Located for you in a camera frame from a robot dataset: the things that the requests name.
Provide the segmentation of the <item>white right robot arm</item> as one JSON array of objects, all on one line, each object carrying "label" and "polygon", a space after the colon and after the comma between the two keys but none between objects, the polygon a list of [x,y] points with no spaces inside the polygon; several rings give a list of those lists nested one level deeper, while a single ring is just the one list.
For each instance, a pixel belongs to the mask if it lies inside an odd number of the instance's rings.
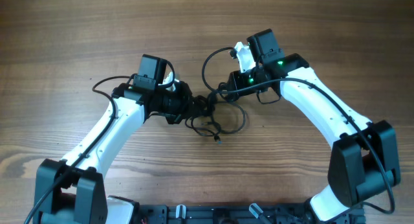
[{"label": "white right robot arm", "polygon": [[285,55],[270,29],[230,50],[239,70],[230,74],[230,100],[272,88],[295,105],[320,131],[331,149],[328,185],[310,201],[310,213],[327,223],[401,181],[395,130],[350,108],[317,77],[299,54]]}]

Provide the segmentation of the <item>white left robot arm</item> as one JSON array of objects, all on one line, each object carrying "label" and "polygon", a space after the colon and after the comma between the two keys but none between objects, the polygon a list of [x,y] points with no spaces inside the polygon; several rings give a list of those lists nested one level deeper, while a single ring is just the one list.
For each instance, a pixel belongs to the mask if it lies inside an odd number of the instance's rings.
[{"label": "white left robot arm", "polygon": [[104,179],[116,156],[152,115],[178,124],[195,110],[190,88],[165,74],[172,63],[143,55],[137,73],[114,88],[105,114],[60,160],[36,172],[34,206],[25,223],[144,223],[138,202],[107,196]]}]

